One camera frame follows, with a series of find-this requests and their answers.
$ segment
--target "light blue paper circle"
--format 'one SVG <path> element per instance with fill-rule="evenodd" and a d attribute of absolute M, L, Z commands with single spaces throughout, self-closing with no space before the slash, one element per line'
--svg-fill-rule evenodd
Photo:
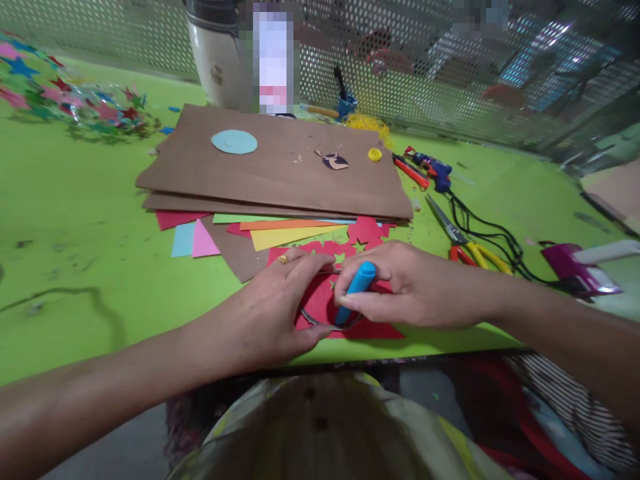
<path fill-rule="evenodd" d="M 218 149 L 226 153 L 251 153 L 258 148 L 258 140 L 242 130 L 223 130 L 211 137 L 211 143 Z"/>

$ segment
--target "black cord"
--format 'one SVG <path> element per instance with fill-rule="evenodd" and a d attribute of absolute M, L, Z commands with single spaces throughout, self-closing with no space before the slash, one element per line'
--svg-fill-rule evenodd
<path fill-rule="evenodd" d="M 497 223 L 488 222 L 480 217 L 478 217 L 474 212 L 472 212 L 468 206 L 458 198 L 454 192 L 449 191 L 450 202 L 451 202 L 451 212 L 453 214 L 453 221 L 456 226 L 462 230 L 464 233 L 468 235 L 472 235 L 474 237 L 478 237 L 490 244 L 496 246 L 502 254 L 507 259 L 508 264 L 511 266 L 512 273 L 519 273 L 523 278 L 529 281 L 537 281 L 540 283 L 544 283 L 550 286 L 557 286 L 557 281 L 549 281 L 544 280 L 529 270 L 526 266 L 523 256 L 524 251 L 522 250 L 522 246 L 518 243 L 518 240 L 513 236 L 513 234 L 504 228 L 502 225 L 498 225 Z M 462 222 L 458 219 L 458 210 L 460 210 L 462 214 Z M 478 222 L 487 225 L 489 227 L 496 228 L 500 230 L 500 233 L 482 233 L 478 231 L 471 230 L 471 218 L 474 218 Z M 507 244 L 507 251 L 502 245 L 498 244 L 496 241 L 492 239 L 502 239 Z"/>

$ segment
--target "yellow paper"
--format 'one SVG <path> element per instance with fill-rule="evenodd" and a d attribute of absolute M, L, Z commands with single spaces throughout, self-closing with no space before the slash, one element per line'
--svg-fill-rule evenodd
<path fill-rule="evenodd" d="M 256 251 L 277 247 L 283 243 L 313 237 L 322 233 L 347 228 L 348 225 L 332 225 L 330 227 L 302 227 L 296 229 L 252 230 L 251 238 Z"/>

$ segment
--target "orange scissors handle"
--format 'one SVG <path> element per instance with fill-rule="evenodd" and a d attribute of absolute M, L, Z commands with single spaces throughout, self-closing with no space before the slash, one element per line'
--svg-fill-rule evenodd
<path fill-rule="evenodd" d="M 478 264 L 462 250 L 462 247 L 456 245 L 449 250 L 449 260 L 458 261 L 458 258 L 462 260 L 462 263 L 465 265 L 471 265 L 472 267 L 478 266 Z"/>

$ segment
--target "scissor blade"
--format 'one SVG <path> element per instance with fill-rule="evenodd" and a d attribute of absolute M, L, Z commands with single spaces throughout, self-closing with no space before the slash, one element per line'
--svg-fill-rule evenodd
<path fill-rule="evenodd" d="M 438 204 L 435 202 L 433 198 L 431 198 L 429 194 L 427 194 L 427 200 L 429 200 L 433 208 L 433 211 L 438 216 L 438 220 L 440 220 L 440 223 L 445 228 L 445 231 L 447 232 L 447 235 L 449 236 L 449 238 L 451 238 L 451 241 L 455 245 L 464 245 L 468 243 L 469 241 L 465 238 L 465 236 L 462 233 L 460 233 L 460 230 L 458 230 L 458 228 L 454 224 L 452 224 L 448 216 L 446 216 L 446 214 L 442 211 L 442 208 L 438 206 Z"/>

